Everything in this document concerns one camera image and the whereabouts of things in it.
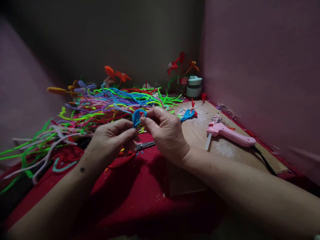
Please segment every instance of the container lid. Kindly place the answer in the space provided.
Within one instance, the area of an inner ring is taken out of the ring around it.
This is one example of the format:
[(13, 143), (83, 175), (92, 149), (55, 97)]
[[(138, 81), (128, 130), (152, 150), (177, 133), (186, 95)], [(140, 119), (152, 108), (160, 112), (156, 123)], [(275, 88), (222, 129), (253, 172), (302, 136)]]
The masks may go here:
[(202, 78), (197, 76), (190, 76), (189, 78), (189, 85), (200, 85), (202, 82)]

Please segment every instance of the hand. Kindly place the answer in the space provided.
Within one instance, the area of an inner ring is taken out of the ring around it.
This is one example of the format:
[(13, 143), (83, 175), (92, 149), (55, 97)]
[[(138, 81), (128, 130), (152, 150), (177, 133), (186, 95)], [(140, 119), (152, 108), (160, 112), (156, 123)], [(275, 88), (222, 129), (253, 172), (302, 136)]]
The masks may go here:
[(160, 107), (149, 110), (147, 116), (140, 118), (141, 124), (152, 134), (159, 151), (175, 165), (183, 165), (190, 146), (183, 136), (180, 119)]
[(126, 119), (99, 126), (83, 154), (81, 165), (93, 164), (96, 168), (104, 170), (118, 156), (122, 146), (125, 156), (129, 150), (137, 151), (133, 139), (140, 139), (138, 131), (132, 127), (133, 123)]

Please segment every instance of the scissor blade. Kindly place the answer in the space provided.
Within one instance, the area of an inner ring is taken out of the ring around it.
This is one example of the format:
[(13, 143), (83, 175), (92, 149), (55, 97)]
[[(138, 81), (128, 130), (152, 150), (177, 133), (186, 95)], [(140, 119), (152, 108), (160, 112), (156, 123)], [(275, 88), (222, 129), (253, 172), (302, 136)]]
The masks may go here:
[(138, 151), (149, 148), (149, 147), (153, 147), (156, 144), (154, 142), (148, 142), (148, 143), (140, 143), (140, 144), (136, 144), (136, 148)]

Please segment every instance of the scissors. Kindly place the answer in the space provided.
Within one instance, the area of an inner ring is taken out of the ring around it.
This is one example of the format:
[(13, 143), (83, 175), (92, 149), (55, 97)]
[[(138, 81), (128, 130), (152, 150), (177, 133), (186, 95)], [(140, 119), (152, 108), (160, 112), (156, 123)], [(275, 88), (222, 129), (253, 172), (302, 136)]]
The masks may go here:
[[(111, 163), (107, 169), (116, 169), (116, 168), (119, 168), (119, 167), (122, 167), (123, 165), (126, 165), (127, 163), (131, 162), (137, 155), (138, 155), (138, 152), (143, 150), (143, 149), (147, 149), (149, 147), (153, 147), (155, 146), (156, 144), (153, 142), (148, 142), (148, 143), (138, 143), (136, 144), (136, 148), (137, 148), (137, 151), (136, 152), (131, 152), (129, 151), (129, 154), (131, 154), (128, 159), (126, 159), (125, 161), (121, 162), (120, 164), (113, 164)], [(123, 157), (123, 152), (120, 152), (118, 157)]]

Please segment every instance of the white container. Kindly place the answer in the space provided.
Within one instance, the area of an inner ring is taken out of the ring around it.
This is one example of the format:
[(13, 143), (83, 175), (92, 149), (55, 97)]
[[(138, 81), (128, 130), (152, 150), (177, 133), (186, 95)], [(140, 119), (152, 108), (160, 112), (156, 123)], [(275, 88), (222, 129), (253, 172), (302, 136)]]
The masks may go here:
[(187, 97), (197, 98), (200, 96), (202, 91), (202, 78), (197, 76), (190, 76), (188, 85), (187, 85)]

